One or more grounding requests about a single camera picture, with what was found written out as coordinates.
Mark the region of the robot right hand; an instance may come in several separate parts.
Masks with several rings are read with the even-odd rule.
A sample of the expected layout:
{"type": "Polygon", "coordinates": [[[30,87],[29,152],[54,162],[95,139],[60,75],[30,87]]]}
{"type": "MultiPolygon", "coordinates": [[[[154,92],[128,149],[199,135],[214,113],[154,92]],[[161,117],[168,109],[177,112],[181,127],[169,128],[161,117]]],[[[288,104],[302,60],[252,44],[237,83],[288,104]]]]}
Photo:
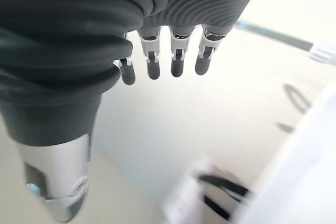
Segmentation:
{"type": "Polygon", "coordinates": [[[135,81],[137,31],[148,75],[160,75],[160,30],[171,31],[179,77],[195,26],[203,75],[250,0],[1,0],[1,115],[23,161],[26,185],[58,222],[88,193],[92,131],[102,94],[135,81]]]}

